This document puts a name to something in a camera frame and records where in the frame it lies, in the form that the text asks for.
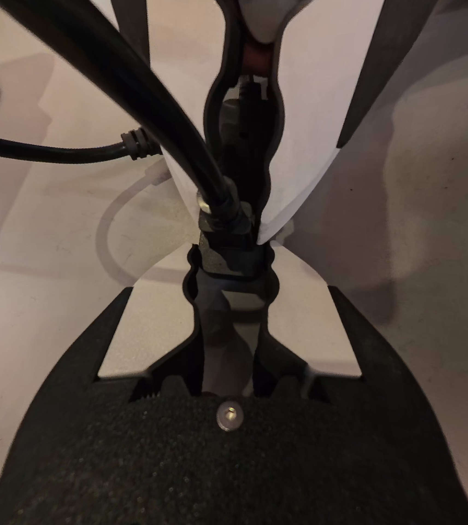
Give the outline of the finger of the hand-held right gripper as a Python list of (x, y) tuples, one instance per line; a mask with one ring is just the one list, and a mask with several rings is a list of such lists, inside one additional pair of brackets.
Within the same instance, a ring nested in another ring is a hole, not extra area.
[(240, 27), (231, 1), (146, 1), (150, 66), (221, 167), (220, 112), (237, 82)]
[(310, 1), (284, 21), (271, 80), (283, 102), (258, 244), (296, 213), (338, 154), (337, 143), (382, 1)]

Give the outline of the grey desk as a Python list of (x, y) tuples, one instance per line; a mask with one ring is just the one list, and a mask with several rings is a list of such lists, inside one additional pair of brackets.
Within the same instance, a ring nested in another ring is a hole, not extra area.
[[(124, 288), (95, 249), (154, 158), (0, 159), (0, 473), (62, 354)], [(279, 242), (336, 285), (425, 390), (468, 494), (468, 1), (440, 1)]]

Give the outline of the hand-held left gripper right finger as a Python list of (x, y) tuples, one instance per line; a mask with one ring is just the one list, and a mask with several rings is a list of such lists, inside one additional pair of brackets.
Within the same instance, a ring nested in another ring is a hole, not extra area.
[(327, 282), (280, 243), (271, 241), (266, 249), (254, 395), (271, 396), (287, 377), (300, 389), (319, 377), (360, 379), (362, 370)]

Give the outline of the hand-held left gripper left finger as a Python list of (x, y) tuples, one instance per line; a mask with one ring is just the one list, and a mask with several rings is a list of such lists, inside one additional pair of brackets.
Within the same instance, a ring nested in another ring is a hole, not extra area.
[(197, 245), (183, 245), (148, 269), (132, 288), (99, 368), (100, 380), (137, 378), (157, 393), (179, 376), (191, 395), (204, 379), (204, 338), (196, 306)]

